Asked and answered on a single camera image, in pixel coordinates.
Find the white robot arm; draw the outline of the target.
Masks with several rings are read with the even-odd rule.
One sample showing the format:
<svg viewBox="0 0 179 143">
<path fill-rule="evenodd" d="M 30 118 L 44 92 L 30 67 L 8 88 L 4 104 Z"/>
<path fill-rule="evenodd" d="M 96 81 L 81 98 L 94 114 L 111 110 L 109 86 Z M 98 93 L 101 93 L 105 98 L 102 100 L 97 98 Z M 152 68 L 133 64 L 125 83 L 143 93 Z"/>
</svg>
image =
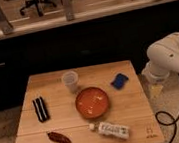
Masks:
<svg viewBox="0 0 179 143">
<path fill-rule="evenodd" d="M 151 98 L 158 96 L 171 72 L 179 74 L 179 32 L 173 32 L 147 48 L 149 61 L 142 69 Z"/>
</svg>

